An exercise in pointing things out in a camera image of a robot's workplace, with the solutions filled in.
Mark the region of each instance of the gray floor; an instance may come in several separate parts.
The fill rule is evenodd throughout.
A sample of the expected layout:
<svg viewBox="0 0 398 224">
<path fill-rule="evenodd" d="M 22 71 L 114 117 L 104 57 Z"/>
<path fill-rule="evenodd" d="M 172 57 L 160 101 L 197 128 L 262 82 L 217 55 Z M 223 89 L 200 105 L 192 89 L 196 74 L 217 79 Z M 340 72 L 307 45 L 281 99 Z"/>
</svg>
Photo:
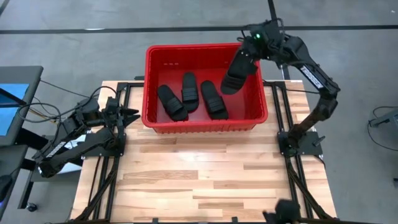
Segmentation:
<svg viewBox="0 0 398 224">
<path fill-rule="evenodd" d="M 398 24 L 396 0 L 278 0 L 287 26 Z M 265 0 L 11 0 L 0 29 L 82 29 L 161 26 L 244 25 L 269 19 Z M 333 200 L 342 220 L 397 223 L 398 152 L 371 142 L 366 125 L 377 106 L 398 105 L 398 30 L 292 31 L 342 91 L 333 117 L 317 125 Z M 42 79 L 89 95 L 102 80 L 132 80 L 144 74 L 145 51 L 155 44 L 232 42 L 239 32 L 142 34 L 0 35 L 0 66 L 42 65 Z M 280 79 L 274 64 L 262 62 L 266 79 Z M 292 79 L 303 76 L 290 69 Z M 305 82 L 308 90 L 312 86 Z M 67 110 L 80 100 L 41 83 L 36 97 Z M 317 96 L 308 95 L 313 108 Z M 25 124 L 52 134 L 52 124 Z M 398 148 L 396 129 L 372 129 L 383 144 Z M 35 184 L 35 213 L 16 210 L 26 173 L 21 172 L 2 223 L 64 221 L 78 178 Z"/>
</svg>

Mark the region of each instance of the wooden tabletop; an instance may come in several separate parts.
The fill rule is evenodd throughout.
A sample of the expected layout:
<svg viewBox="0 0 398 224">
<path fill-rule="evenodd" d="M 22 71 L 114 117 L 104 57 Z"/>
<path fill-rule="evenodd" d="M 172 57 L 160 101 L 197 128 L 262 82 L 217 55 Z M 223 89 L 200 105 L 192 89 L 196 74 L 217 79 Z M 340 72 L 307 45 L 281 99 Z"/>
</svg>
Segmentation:
<svg viewBox="0 0 398 224">
<path fill-rule="evenodd" d="M 118 81 L 103 85 L 116 89 Z M 287 88 L 303 90 L 301 81 Z M 277 118 L 270 87 L 264 87 L 268 119 L 252 131 L 157 134 L 137 120 L 126 128 L 127 143 L 120 159 L 112 222 L 263 222 L 262 211 L 273 211 L 279 198 L 290 198 L 284 158 L 279 154 Z M 142 110 L 142 87 L 131 90 L 129 108 Z M 114 93 L 101 90 L 104 107 Z M 284 112 L 281 93 L 280 106 Z M 305 93 L 288 91 L 295 123 L 310 112 Z M 288 127 L 285 113 L 285 127 Z M 331 216 L 336 216 L 324 166 L 302 156 L 309 191 Z M 71 218 L 87 206 L 97 158 L 84 161 Z M 95 182 L 98 186 L 100 168 Z M 297 189 L 302 215 L 302 194 Z M 101 204 L 104 217 L 107 193 Z"/>
</svg>

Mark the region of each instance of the red plastic bin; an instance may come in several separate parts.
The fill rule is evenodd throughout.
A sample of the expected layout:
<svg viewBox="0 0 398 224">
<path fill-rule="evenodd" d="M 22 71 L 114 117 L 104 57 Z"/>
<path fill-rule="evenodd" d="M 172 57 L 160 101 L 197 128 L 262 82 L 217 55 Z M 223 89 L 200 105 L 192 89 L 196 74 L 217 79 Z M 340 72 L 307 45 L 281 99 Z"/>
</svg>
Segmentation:
<svg viewBox="0 0 398 224">
<path fill-rule="evenodd" d="M 263 123 L 268 116 L 260 68 L 250 75 L 234 95 L 220 91 L 221 81 L 240 43 L 155 45 L 147 50 L 142 122 L 157 133 L 245 131 Z M 181 100 L 182 78 L 193 72 L 197 78 L 199 107 L 187 121 L 172 121 L 157 96 L 157 88 L 168 85 Z M 223 97 L 229 119 L 212 120 L 201 97 L 200 84 L 210 80 Z"/>
</svg>

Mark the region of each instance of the chair wheel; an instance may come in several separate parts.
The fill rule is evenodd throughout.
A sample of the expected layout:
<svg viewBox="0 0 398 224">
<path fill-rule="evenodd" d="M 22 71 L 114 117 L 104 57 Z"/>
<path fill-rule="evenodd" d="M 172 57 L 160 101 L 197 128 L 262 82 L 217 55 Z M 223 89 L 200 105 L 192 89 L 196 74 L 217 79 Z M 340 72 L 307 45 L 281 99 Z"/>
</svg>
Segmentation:
<svg viewBox="0 0 398 224">
<path fill-rule="evenodd" d="M 26 205 L 26 209 L 30 212 L 34 212 L 37 210 L 37 205 L 33 204 L 33 203 L 28 203 Z"/>
</svg>

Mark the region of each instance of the wooden table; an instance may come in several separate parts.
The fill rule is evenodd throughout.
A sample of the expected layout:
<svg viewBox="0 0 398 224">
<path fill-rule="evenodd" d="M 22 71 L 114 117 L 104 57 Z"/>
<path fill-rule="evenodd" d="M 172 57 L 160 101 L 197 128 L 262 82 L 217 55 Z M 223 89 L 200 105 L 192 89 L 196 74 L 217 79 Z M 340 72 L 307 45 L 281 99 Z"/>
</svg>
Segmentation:
<svg viewBox="0 0 398 224">
<path fill-rule="evenodd" d="M 103 85 L 116 89 L 117 81 L 105 81 Z M 301 81 L 286 81 L 286 85 L 303 90 Z M 290 198 L 284 158 L 276 140 L 274 100 L 271 88 L 264 89 L 268 119 L 252 131 L 156 134 L 141 120 L 130 124 L 111 221 L 150 222 L 157 217 L 160 222 L 230 222 L 231 217 L 238 217 L 242 222 L 264 222 L 263 210 L 273 211 L 279 198 Z M 129 108 L 141 111 L 143 88 L 131 91 Z M 114 93 L 103 88 L 100 107 L 105 106 L 108 96 Z M 310 112 L 307 97 L 293 91 L 288 91 L 288 96 L 294 122 L 298 123 Z M 282 97 L 280 106 L 284 112 Z M 327 213 L 336 216 L 323 164 L 313 156 L 302 156 L 302 160 L 309 191 Z M 84 161 L 71 218 L 87 206 L 96 161 Z M 297 193 L 305 217 L 299 189 Z M 104 217 L 106 199 L 105 194 L 100 218 Z"/>
</svg>

